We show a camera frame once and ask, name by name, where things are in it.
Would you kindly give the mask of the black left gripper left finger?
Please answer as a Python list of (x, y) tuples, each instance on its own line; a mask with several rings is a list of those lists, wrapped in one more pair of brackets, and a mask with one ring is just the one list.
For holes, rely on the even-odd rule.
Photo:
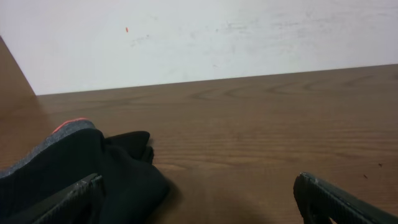
[(91, 174), (1, 223), (95, 224), (99, 222), (104, 198), (102, 176)]

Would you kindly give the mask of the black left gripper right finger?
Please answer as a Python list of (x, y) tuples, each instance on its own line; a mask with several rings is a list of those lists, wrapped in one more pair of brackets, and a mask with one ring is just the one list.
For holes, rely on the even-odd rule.
[(300, 173), (294, 198), (305, 224), (396, 224), (397, 217), (315, 177)]

